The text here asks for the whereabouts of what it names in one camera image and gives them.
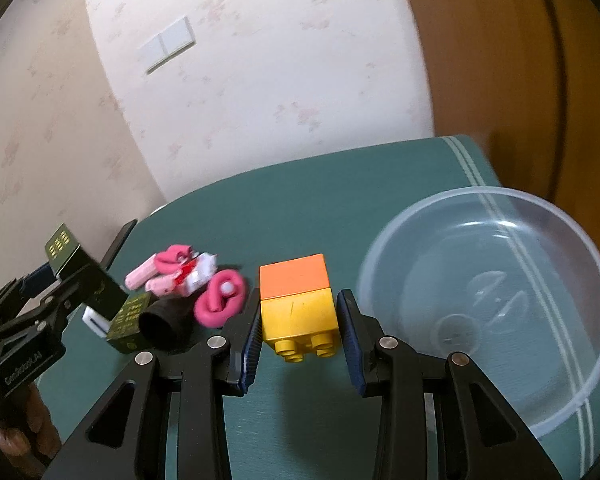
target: orange block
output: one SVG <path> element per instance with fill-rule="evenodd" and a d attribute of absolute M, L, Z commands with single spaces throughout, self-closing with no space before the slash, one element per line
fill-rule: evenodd
<path fill-rule="evenodd" d="M 302 294 L 329 286 L 323 254 L 260 267 L 261 300 Z"/>

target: brown wooden panel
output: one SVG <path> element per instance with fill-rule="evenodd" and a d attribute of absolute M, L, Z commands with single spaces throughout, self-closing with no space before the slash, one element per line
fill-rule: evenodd
<path fill-rule="evenodd" d="M 503 184 L 547 196 L 560 62 L 545 0 L 409 1 L 436 134 L 491 134 L 488 155 Z"/>
<path fill-rule="evenodd" d="M 553 0 L 567 67 L 566 142 L 555 203 L 600 249 L 600 15 L 589 0 Z"/>

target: white stripe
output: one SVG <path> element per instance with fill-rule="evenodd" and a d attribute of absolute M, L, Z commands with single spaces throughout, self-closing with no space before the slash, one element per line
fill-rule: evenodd
<path fill-rule="evenodd" d="M 484 186 L 486 183 L 485 183 L 484 179 L 482 178 L 482 175 L 480 174 L 478 167 L 475 165 L 474 160 L 472 159 L 471 155 L 465 148 L 464 144 L 462 144 L 462 142 L 460 142 L 460 140 L 458 140 L 456 137 L 451 137 L 450 140 L 459 148 L 460 152 L 464 155 L 464 158 L 466 159 L 467 163 L 469 164 L 469 167 L 472 168 L 474 176 L 475 176 L 476 180 L 478 181 L 478 183 L 481 186 Z M 500 216 L 502 216 L 502 212 L 498 208 L 498 205 L 495 203 L 495 200 L 493 199 L 493 197 L 488 196 L 488 199 L 490 199 L 490 202 L 492 203 L 494 209 L 499 212 Z M 525 245 L 522 243 L 522 241 L 518 237 L 518 234 L 515 231 L 511 231 L 510 234 L 513 236 L 514 240 L 517 242 L 518 246 L 523 251 L 523 254 L 526 256 L 526 260 L 531 265 L 531 269 L 533 270 L 535 275 L 538 277 L 538 281 L 540 282 L 542 290 L 544 290 L 544 293 L 546 294 L 546 296 L 549 300 L 549 304 L 551 304 L 552 311 L 554 313 L 554 316 L 558 320 L 558 324 L 560 325 L 560 328 L 562 329 L 562 333 L 564 334 L 564 338 L 567 342 L 567 346 L 569 348 L 571 358 L 573 359 L 573 363 L 575 364 L 576 373 L 578 375 L 578 381 L 580 383 L 580 387 L 583 387 L 585 380 L 582 375 L 582 369 L 580 367 L 580 362 L 578 361 L 578 357 L 577 357 L 575 349 L 573 347 L 571 337 L 569 336 L 569 331 L 567 330 L 564 320 L 560 314 L 560 310 L 558 309 L 558 306 L 555 303 L 554 296 L 552 295 L 551 291 L 549 290 L 549 287 L 547 286 L 544 278 L 542 277 L 542 273 L 538 269 L 538 266 L 536 266 L 535 261 L 529 255 L 528 251 L 526 250 Z M 591 467 L 593 465 L 593 462 L 595 459 L 595 457 L 594 457 L 595 446 L 594 446 L 593 415 L 591 413 L 591 404 L 589 402 L 589 397 L 587 397 L 587 399 L 585 400 L 584 405 L 585 405 L 585 409 L 587 412 L 587 425 L 589 427 L 589 467 Z"/>
<path fill-rule="evenodd" d="M 477 167 L 475 166 L 475 164 L 473 162 L 473 159 L 471 158 L 471 156 L 469 155 L 469 153 L 467 152 L 467 150 L 464 148 L 464 146 L 455 137 L 442 137 L 442 139 L 448 144 L 449 148 L 456 155 L 456 158 L 458 159 L 458 162 L 460 163 L 460 166 L 462 167 L 462 169 L 464 171 L 464 174 L 466 175 L 467 179 L 469 180 L 469 183 L 471 183 L 472 186 L 478 186 L 478 185 L 484 186 L 485 182 L 482 179 L 482 176 L 480 175 Z M 466 154 L 466 157 L 462 156 L 462 154 L 459 151 L 459 149 L 462 150 L 462 152 L 464 152 Z M 471 172 L 471 170 L 467 166 L 467 163 L 471 164 L 474 167 L 475 174 L 473 172 Z M 499 213 L 500 219 L 502 219 L 502 216 L 503 216 L 502 215 L 502 211 L 500 211 L 500 209 L 498 208 L 497 204 L 492 199 L 492 197 L 487 196 L 486 197 L 487 200 L 485 200 L 485 198 L 483 196 L 479 196 L 479 198 L 480 198 L 480 201 L 485 206 L 485 209 L 488 211 L 489 215 L 494 220 L 498 219 L 497 213 Z M 498 224 L 498 229 L 503 234 L 513 235 L 513 232 L 509 232 L 509 230 L 505 226 L 501 226 L 500 224 Z M 533 288 L 533 290 L 534 290 L 534 292 L 536 294 L 536 298 L 538 298 L 538 301 L 539 301 L 540 305 L 542 306 L 544 314 L 545 314 L 545 316 L 546 316 L 546 318 L 547 318 L 547 320 L 549 322 L 549 326 L 551 328 L 552 335 L 554 336 L 555 342 L 558 345 L 558 351 L 560 352 L 560 355 L 562 357 L 562 361 L 563 361 L 564 366 L 565 366 L 565 368 L 567 370 L 567 375 L 568 375 L 569 382 L 570 382 L 570 385 L 571 385 L 572 394 L 575 395 L 576 392 L 577 392 L 576 381 L 574 380 L 574 377 L 573 377 L 573 371 L 571 370 L 571 365 L 570 365 L 570 362 L 569 362 L 569 359 L 568 359 L 568 356 L 567 356 L 566 349 L 565 349 L 564 344 L 562 342 L 562 338 L 560 337 L 560 333 L 558 332 L 558 329 L 557 329 L 557 327 L 555 325 L 555 322 L 554 322 L 554 320 L 553 320 L 553 318 L 552 318 L 552 316 L 551 316 L 551 314 L 549 312 L 549 308 L 547 307 L 547 304 L 544 301 L 544 298 L 542 297 L 542 293 L 539 290 L 538 283 L 536 282 L 536 279 L 533 276 L 533 273 L 528 268 L 525 260 L 522 258 L 522 255 L 518 251 L 517 245 L 521 246 L 522 244 L 520 243 L 520 240 L 517 237 L 514 237 L 514 238 L 515 238 L 515 241 L 513 241 L 509 237 L 507 237 L 506 238 L 507 239 L 507 243 L 508 243 L 509 247 L 511 248 L 511 251 L 513 252 L 516 260 L 520 264 L 520 267 L 522 268 L 523 272 L 525 273 L 526 278 L 529 280 L 529 283 L 531 284 L 531 287 Z M 586 444 L 585 444 L 585 439 L 584 439 L 584 421 L 583 421 L 583 418 L 582 418 L 582 412 L 580 411 L 579 408 L 576 410 L 576 416 L 577 416 L 577 419 L 578 419 L 578 430 L 579 430 L 579 433 L 580 433 L 580 476 L 583 476 L 584 475 L 585 462 L 586 462 Z"/>

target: yellow block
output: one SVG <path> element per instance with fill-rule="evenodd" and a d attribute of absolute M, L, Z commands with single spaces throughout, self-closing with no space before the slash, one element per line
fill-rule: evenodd
<path fill-rule="evenodd" d="M 331 357 L 340 340 L 330 288 L 263 300 L 262 333 L 266 343 L 288 363 L 299 363 L 304 354 Z"/>

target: white wall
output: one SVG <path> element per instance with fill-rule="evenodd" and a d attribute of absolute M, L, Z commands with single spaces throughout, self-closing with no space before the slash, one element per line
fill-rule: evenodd
<path fill-rule="evenodd" d="M 63 221 L 100 257 L 164 203 L 118 110 L 84 0 L 15 0 L 0 20 L 0 287 Z"/>
<path fill-rule="evenodd" d="M 87 0 L 104 70 L 161 191 L 431 136 L 407 0 Z M 146 75 L 139 47 L 182 16 L 197 44 Z"/>

